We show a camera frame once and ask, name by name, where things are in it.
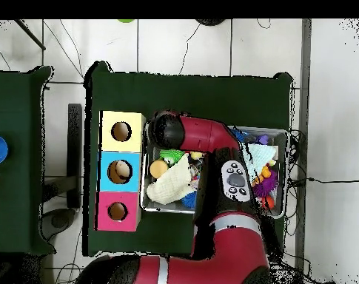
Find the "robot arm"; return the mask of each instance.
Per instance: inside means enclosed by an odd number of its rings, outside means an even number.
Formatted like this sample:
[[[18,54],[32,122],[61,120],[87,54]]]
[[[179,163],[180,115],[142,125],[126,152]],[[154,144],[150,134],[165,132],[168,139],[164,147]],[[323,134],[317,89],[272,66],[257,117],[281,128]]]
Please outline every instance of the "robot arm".
[[[118,264],[107,284],[270,284],[249,175],[227,126],[166,111],[149,122],[148,137],[161,149],[207,153],[192,255],[133,257]]]

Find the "plastic bin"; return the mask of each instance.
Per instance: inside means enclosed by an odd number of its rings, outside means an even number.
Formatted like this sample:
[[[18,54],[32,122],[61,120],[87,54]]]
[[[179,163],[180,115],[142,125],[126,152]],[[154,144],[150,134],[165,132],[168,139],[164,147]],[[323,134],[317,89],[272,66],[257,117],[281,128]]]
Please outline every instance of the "plastic bin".
[[[278,187],[276,189],[276,196],[274,197],[275,206],[267,212],[267,215],[274,219],[279,219],[284,215],[286,208],[286,190],[289,173],[289,133],[284,129],[264,129],[244,126],[237,126],[237,129],[242,132],[247,132],[254,137],[268,135],[268,144],[270,146],[278,146],[278,159],[276,160],[276,164],[272,167],[278,173]]]
[[[286,208],[286,182],[288,175],[288,151],[289,151],[289,134],[287,131],[282,129],[262,129],[262,128],[253,128],[253,127],[243,127],[238,126],[239,130],[243,132],[248,132],[250,135],[257,137],[259,135],[268,135],[269,136],[269,145],[278,146],[278,159],[277,163],[273,166],[273,169],[278,172],[278,187],[276,197],[274,198],[275,206],[271,211],[268,211],[268,215],[272,216],[275,219],[278,219],[283,216],[284,209]],[[161,205],[151,201],[147,197],[147,187],[149,184],[154,182],[154,178],[149,174],[150,164],[159,159],[160,149],[153,147],[149,141],[146,141],[142,163],[142,173],[141,173],[141,195],[140,195],[140,205],[141,208],[149,211],[159,211],[159,212],[174,212],[182,214],[194,214],[194,209],[189,209],[182,204],[180,200],[177,200],[173,203],[168,203],[167,205]]]

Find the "green table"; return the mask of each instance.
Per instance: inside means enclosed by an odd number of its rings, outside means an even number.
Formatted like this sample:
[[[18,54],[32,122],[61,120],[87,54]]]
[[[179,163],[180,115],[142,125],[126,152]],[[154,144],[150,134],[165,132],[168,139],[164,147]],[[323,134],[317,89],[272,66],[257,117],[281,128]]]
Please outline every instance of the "green table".
[[[291,82],[287,73],[274,78],[113,73],[105,62],[95,62],[85,79],[84,253],[189,254],[192,245],[192,216],[188,214],[143,212],[136,232],[93,229],[100,110],[140,112],[151,118],[156,110],[174,109],[226,125],[288,129]],[[283,219],[275,228],[282,241]]]
[[[0,72],[0,136],[8,156],[0,163],[0,252],[49,254],[41,237],[41,91],[50,67]]]

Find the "floor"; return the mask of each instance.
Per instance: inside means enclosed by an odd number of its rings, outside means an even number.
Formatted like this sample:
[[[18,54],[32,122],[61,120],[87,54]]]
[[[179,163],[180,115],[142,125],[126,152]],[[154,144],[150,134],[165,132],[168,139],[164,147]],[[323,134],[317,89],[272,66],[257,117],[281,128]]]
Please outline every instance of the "floor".
[[[307,174],[359,180],[359,19],[313,18],[311,41]],[[359,183],[308,182],[306,211],[313,276],[359,284]]]
[[[84,106],[81,83],[94,61],[108,61],[116,72],[168,75],[181,72],[182,75],[272,77],[277,72],[288,72],[295,85],[296,114],[292,127],[298,126],[302,33],[299,18],[233,19],[215,27],[199,28],[198,22],[191,19],[135,20],[129,24],[118,20],[26,20],[25,24],[44,42],[47,48],[44,54],[14,21],[0,21],[0,51],[11,70],[25,72],[42,64],[54,67],[50,90],[44,94],[46,176],[65,175],[67,128],[62,126],[67,125],[67,105]],[[187,52],[187,40],[191,36]],[[0,70],[8,70],[1,55]],[[55,197],[45,203],[44,210],[65,207],[66,199]],[[295,210],[291,196],[287,210],[288,215]],[[72,265],[60,269],[70,263],[83,268],[93,259],[82,256],[81,225],[80,210],[73,225],[53,240],[57,253],[45,262],[44,284],[72,284],[66,281],[74,280],[79,269]],[[294,227],[295,217],[289,233]],[[294,237],[286,237],[286,251],[295,253]],[[285,258],[288,263],[294,263],[293,258]]]

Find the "blue box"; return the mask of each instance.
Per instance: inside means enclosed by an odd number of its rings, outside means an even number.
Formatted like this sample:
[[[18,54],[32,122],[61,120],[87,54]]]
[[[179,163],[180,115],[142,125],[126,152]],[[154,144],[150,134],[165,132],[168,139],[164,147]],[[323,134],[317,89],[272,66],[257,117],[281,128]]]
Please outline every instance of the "blue box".
[[[116,184],[108,178],[108,166],[116,160],[125,160],[132,166],[132,177],[127,183]],[[100,191],[138,192],[141,175],[141,154],[136,152],[101,152]]]

